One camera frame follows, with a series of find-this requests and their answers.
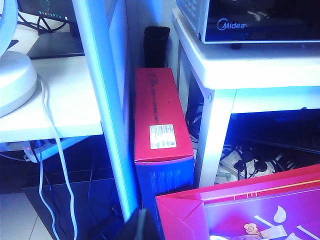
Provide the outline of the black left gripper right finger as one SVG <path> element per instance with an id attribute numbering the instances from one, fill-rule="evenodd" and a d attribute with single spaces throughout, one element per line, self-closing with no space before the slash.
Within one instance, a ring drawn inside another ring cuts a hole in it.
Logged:
<path id="1" fill-rule="evenodd" d="M 144 217 L 144 239 L 145 240 L 160 240 L 157 226 L 152 217 L 150 211 L 145 208 L 145 217 Z"/>

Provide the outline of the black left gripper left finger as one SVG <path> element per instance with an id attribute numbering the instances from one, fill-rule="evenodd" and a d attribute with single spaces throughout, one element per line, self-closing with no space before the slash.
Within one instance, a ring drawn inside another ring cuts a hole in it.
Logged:
<path id="1" fill-rule="evenodd" d="M 142 240 L 144 238 L 144 221 L 146 212 L 142 209 L 136 209 L 131 215 L 127 224 L 127 236 L 129 240 Z"/>

